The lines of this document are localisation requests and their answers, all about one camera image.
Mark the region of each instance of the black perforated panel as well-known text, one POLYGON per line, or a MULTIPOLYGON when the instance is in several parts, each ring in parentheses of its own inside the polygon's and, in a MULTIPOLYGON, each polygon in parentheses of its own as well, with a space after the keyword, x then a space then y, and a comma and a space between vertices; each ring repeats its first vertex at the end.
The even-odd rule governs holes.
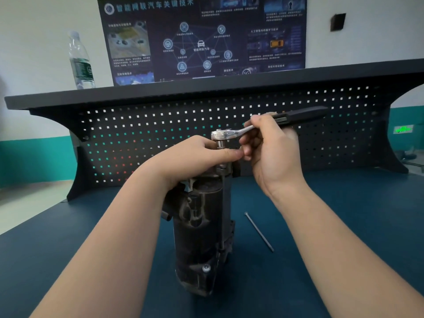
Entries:
MULTIPOLYGON (((318 105, 330 108, 326 118, 295 127, 303 169, 378 165, 374 137, 386 131, 384 112, 402 88, 337 82, 290 92, 84 111, 79 122, 89 138, 82 143, 91 170, 87 176, 96 186, 119 185, 148 158, 190 136, 209 138, 217 128, 241 128, 252 114, 318 105)), ((229 145, 236 147, 237 140, 229 145)), ((249 173, 243 164, 242 175, 249 173)))

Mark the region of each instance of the blue tabletop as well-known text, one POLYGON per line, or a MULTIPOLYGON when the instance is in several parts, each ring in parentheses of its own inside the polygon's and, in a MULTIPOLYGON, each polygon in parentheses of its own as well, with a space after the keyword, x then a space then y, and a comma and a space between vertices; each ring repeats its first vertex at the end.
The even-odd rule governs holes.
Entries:
MULTIPOLYGON (((424 293, 424 177, 378 169, 311 172, 312 189, 374 252, 424 293)), ((118 188, 59 203, 0 235, 0 317, 28 317, 118 188)), ((234 252, 201 298, 177 282, 172 222, 161 222, 142 317, 329 317, 293 238, 251 177, 232 189, 234 252), (271 253, 244 216, 249 212, 271 253)))

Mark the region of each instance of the plastic bottle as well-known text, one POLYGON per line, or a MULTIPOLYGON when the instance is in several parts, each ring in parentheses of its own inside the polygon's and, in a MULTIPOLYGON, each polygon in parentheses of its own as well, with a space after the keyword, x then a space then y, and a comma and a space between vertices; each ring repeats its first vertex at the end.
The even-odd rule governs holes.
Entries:
POLYGON ((87 50, 81 43, 79 33, 68 32, 69 37, 69 60, 71 61, 72 72, 74 74, 77 89, 96 88, 94 84, 93 72, 91 70, 90 59, 87 50))

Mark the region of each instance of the poster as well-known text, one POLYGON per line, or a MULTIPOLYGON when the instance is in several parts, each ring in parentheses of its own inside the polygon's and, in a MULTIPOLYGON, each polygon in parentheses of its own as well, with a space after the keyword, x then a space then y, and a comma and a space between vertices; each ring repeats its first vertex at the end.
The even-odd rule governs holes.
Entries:
POLYGON ((114 85, 305 68, 307 0, 98 0, 114 85))

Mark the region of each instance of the black handle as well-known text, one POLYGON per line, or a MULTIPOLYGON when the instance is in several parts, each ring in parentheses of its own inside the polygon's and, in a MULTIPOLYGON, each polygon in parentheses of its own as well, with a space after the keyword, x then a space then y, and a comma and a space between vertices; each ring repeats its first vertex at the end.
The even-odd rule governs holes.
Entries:
POLYGON ((315 119, 321 119, 328 113, 328 107, 314 106, 304 109, 292 110, 281 114, 273 115, 274 119, 286 117, 287 120, 278 122, 279 125, 299 124, 302 122, 309 122, 315 119))

